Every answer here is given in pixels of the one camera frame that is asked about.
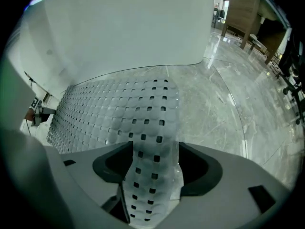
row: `cable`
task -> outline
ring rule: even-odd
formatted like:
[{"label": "cable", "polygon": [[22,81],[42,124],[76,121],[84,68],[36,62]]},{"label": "cable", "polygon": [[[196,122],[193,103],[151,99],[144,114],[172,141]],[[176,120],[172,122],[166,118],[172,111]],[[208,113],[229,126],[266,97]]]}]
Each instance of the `cable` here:
[{"label": "cable", "polygon": [[28,120],[25,120],[26,123],[27,123],[27,127],[28,127],[28,130],[29,130],[29,134],[31,135],[31,132],[30,132],[30,129],[29,129],[29,125],[28,125]]}]

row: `perforated mat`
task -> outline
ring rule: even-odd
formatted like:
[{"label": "perforated mat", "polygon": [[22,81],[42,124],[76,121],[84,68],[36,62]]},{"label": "perforated mat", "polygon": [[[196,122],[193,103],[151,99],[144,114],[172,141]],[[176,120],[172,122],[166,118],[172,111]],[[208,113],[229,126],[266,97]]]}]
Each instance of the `perforated mat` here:
[{"label": "perforated mat", "polygon": [[123,183],[131,224],[164,218],[171,196],[178,128],[178,89],[168,78],[96,81],[69,87],[53,117],[47,141],[59,153],[133,141]]}]

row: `white curved wall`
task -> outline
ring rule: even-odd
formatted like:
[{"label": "white curved wall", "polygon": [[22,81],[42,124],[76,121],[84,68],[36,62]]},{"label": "white curved wall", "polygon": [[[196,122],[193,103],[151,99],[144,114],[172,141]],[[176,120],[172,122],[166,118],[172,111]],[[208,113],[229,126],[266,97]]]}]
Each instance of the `white curved wall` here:
[{"label": "white curved wall", "polygon": [[23,69],[53,95],[103,74],[195,64],[214,0],[43,0],[20,29]]}]

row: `marble floor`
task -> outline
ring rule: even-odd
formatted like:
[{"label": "marble floor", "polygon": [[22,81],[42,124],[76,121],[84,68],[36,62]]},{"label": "marble floor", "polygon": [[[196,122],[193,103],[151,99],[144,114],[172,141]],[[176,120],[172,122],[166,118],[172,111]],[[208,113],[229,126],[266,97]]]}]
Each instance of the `marble floor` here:
[{"label": "marble floor", "polygon": [[[164,75],[180,91],[180,131],[177,139],[246,157],[261,165],[288,188],[293,188],[304,149],[301,125],[295,124],[295,104],[282,90],[265,58],[248,54],[228,34],[212,29],[202,62],[131,69],[90,81]],[[59,100],[50,99],[56,107]],[[46,145],[50,120],[36,130]]]}]

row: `square hole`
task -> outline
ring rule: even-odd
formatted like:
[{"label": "square hole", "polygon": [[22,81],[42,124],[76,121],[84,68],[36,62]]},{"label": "square hole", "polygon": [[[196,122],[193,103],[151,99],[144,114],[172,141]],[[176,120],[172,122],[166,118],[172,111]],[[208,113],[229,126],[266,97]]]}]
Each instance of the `square hole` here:
[{"label": "square hole", "polygon": [[157,143],[161,143],[162,142],[162,139],[163,139],[163,137],[161,137],[161,136],[157,136]]},{"label": "square hole", "polygon": [[153,180],[158,179],[158,174],[152,173],[152,179],[153,179]]},{"label": "square hole", "polygon": [[159,163],[160,162],[160,156],[159,155],[155,155],[153,157],[154,162]]}]

